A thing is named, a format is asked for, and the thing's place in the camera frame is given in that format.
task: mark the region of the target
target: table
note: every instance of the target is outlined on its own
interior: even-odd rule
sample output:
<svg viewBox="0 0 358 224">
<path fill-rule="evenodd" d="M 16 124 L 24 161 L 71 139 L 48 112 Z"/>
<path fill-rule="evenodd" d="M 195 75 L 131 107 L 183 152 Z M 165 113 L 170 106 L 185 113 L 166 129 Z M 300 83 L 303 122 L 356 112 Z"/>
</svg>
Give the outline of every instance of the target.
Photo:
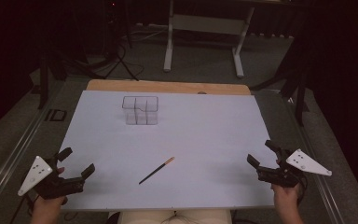
<svg viewBox="0 0 358 224">
<path fill-rule="evenodd" d="M 247 153 L 251 152 L 257 154 L 262 163 L 267 161 L 265 165 L 276 166 L 275 155 L 268 153 L 269 149 L 264 147 L 264 142 L 269 137 L 261 115 L 249 109 L 251 113 L 246 115 L 246 107 L 255 104 L 253 96 L 243 97 L 249 94 L 246 86 L 92 80 L 87 90 L 83 92 L 62 143 L 62 148 L 74 147 L 74 153 L 62 165 L 68 167 L 65 169 L 65 175 L 74 176 L 85 164 L 94 162 L 96 173 L 88 179 L 82 194 L 77 194 L 73 198 L 70 196 L 69 203 L 64 209 L 229 209 L 273 205 L 269 185 L 257 180 L 255 169 L 246 161 Z M 167 99 L 170 99 L 170 103 L 175 106 L 180 105 L 182 99 L 186 102 L 194 100 L 196 104 L 200 102 L 199 99 L 209 103 L 208 100 L 211 99 L 212 103 L 214 100 L 220 100 L 220 105 L 236 105 L 232 108 L 233 118 L 244 116 L 244 119 L 210 121 L 214 114 L 208 109 L 200 112 L 190 110 L 187 114 L 183 112 L 188 111 L 185 109 L 182 111 L 185 114 L 175 115 L 173 119 L 169 119 L 169 116 L 164 117 L 163 114 L 158 115 L 162 122 L 154 127 L 126 126 L 120 120 L 102 127 L 105 126 L 102 123 L 113 119 L 103 119 L 98 125 L 95 124 L 95 120 L 106 118 L 106 113 L 110 114 L 108 110 L 101 110 L 96 106 L 98 102 L 107 102 L 105 100 L 108 99 L 108 104 L 114 105 L 113 98 L 120 99 L 120 94 L 131 94 L 131 91 L 153 92 L 158 95 L 161 102 L 168 102 Z M 200 91 L 231 95 L 188 94 Z M 89 107 L 90 111 L 79 109 L 84 107 Z M 161 107 L 165 107 L 166 114 L 171 114 L 167 112 L 172 109 L 170 104 L 162 104 Z M 231 112 L 231 107 L 224 108 Z M 190 122 L 184 124 L 183 118 L 189 118 L 188 115 L 196 116 L 196 119 L 190 118 Z M 210 133 L 202 133 L 207 129 L 213 129 L 215 124 L 217 129 Z M 241 127 L 241 132 L 237 132 L 236 126 Z M 226 135 L 227 138 L 220 139 L 219 134 Z M 171 156 L 176 157 L 172 163 L 158 172 L 157 176 L 152 176 L 150 180 L 138 185 L 143 177 L 165 162 L 166 157 L 168 159 Z"/>
<path fill-rule="evenodd" d="M 254 7 L 250 7 L 246 12 L 247 13 L 246 19 L 243 21 L 180 15 L 180 14 L 175 14 L 173 12 L 173 0 L 170 0 L 170 17 L 168 21 L 169 23 L 168 44 L 165 53 L 164 71 L 165 72 L 171 71 L 172 52 L 173 52 L 172 33 L 173 33 L 173 29 L 178 29 L 178 30 L 210 32 L 210 33 L 218 33 L 218 34 L 226 34 L 226 35 L 239 35 L 240 40 L 238 42 L 237 47 L 232 49 L 232 56 L 234 59 L 237 77 L 244 77 L 240 52 L 254 10 L 255 10 Z"/>
</svg>

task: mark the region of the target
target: human hand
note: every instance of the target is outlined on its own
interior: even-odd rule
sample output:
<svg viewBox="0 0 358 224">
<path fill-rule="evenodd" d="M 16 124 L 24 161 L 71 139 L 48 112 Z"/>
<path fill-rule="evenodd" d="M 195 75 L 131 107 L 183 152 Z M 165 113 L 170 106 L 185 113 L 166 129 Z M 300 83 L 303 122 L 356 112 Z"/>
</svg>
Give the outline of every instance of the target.
<svg viewBox="0 0 358 224">
<path fill-rule="evenodd" d="M 63 172 L 63 168 L 59 168 L 59 174 Z M 32 214 L 31 224 L 55 224 L 61 211 L 61 205 L 65 200 L 65 196 L 56 199 L 43 199 L 38 196 L 34 202 L 34 211 Z"/>
<path fill-rule="evenodd" d="M 297 184 L 293 188 L 283 188 L 279 185 L 271 185 L 274 190 L 274 204 L 284 224 L 304 223 L 298 213 L 297 199 L 301 188 Z"/>
</svg>

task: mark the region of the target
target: black cable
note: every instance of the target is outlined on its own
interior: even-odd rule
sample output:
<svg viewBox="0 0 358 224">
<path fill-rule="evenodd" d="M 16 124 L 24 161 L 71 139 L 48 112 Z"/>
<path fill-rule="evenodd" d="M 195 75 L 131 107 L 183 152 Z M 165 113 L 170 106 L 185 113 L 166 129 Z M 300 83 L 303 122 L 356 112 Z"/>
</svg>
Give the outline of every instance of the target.
<svg viewBox="0 0 358 224">
<path fill-rule="evenodd" d="M 75 219 L 75 217 L 77 217 L 78 213 L 74 213 L 71 217 L 68 217 L 68 215 L 70 215 L 71 213 L 65 213 L 65 215 L 63 215 L 63 220 L 65 221 L 72 221 Z"/>
<path fill-rule="evenodd" d="M 141 70 L 140 73 L 134 75 L 132 73 L 132 71 L 130 70 L 130 68 L 126 65 L 126 63 L 124 62 L 124 57 L 126 55 L 126 49 L 124 48 L 124 46 L 122 46 L 121 44 L 118 44 L 122 49 L 123 49 L 123 55 L 120 57 L 120 55 L 118 55 L 118 53 L 116 52 L 117 58 L 118 58 L 118 62 L 117 64 L 115 64 L 115 66 L 109 70 L 109 72 L 104 76 L 104 78 L 108 78 L 110 76 L 110 74 L 117 68 L 117 66 L 121 63 L 123 64 L 124 68 L 127 70 L 127 72 L 130 74 L 130 76 L 139 81 L 139 79 L 136 77 L 137 75 L 139 75 L 140 73 L 142 73 L 144 71 L 144 68 Z"/>
<path fill-rule="evenodd" d="M 22 196 L 19 206 L 17 206 L 16 212 L 13 214 L 13 217 L 11 218 L 9 224 L 12 224 L 14 222 L 14 219 L 16 219 L 17 214 L 19 213 L 20 208 L 22 206 L 22 203 L 24 203 L 24 200 L 25 200 L 25 196 Z"/>
</svg>

